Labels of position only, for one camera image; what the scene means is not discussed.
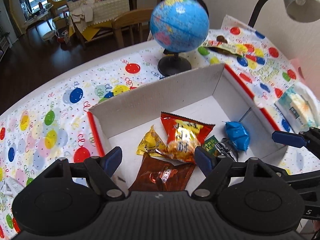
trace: balloon print tablecloth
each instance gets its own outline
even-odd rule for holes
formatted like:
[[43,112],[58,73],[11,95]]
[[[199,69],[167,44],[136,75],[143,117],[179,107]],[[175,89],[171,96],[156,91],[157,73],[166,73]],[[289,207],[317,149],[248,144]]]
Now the balloon print tablecloth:
[[[273,105],[296,80],[289,61],[262,34],[231,17],[225,18],[221,30],[210,30],[208,39],[216,39],[218,35],[237,44],[246,56],[225,56],[206,49],[182,56],[193,68],[226,62],[257,98],[264,101],[279,127],[290,130]],[[69,76],[32,100],[18,103],[11,113],[3,114],[0,117],[0,177],[11,176],[26,186],[59,157],[82,162],[96,155],[86,112],[98,102],[162,78],[157,63],[164,56],[163,48],[154,42],[150,44],[148,49]],[[280,165],[291,173],[317,169],[318,160],[308,151],[298,150],[290,148]],[[85,184],[83,179],[75,181]],[[13,198],[0,195],[0,239],[10,239],[19,231],[12,215],[12,201]]]

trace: globe base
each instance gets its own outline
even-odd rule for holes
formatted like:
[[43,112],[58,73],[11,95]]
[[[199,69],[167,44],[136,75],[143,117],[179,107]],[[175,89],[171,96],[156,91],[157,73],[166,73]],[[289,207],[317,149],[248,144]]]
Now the globe base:
[[158,70],[161,75],[168,77],[191,69],[191,64],[178,54],[165,56],[158,63]]

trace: blue candy wrapper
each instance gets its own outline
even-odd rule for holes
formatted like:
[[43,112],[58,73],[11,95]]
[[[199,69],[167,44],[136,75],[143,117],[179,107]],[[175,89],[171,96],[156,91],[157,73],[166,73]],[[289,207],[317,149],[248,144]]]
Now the blue candy wrapper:
[[226,132],[229,140],[234,143],[237,150],[246,151],[250,138],[247,130],[240,122],[226,122]]

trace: blue globe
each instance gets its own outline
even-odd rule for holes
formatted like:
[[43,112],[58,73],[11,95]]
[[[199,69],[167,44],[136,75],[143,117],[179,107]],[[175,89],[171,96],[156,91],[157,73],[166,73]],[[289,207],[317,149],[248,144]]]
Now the blue globe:
[[209,18],[195,0],[163,0],[152,12],[150,31],[169,51],[191,51],[206,39]]

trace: dark wood floor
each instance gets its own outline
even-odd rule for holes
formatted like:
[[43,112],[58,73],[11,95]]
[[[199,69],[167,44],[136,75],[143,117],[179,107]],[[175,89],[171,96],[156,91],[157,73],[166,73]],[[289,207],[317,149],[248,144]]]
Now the dark wood floor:
[[[70,46],[61,46],[57,41],[45,42],[41,36],[50,29],[46,22],[29,30],[30,43],[26,35],[8,49],[0,61],[0,114],[25,95],[52,78],[94,58],[117,50],[113,36],[87,44],[82,48],[76,37]],[[147,40],[148,30],[144,31]],[[124,32],[124,44],[129,46],[129,33]]]

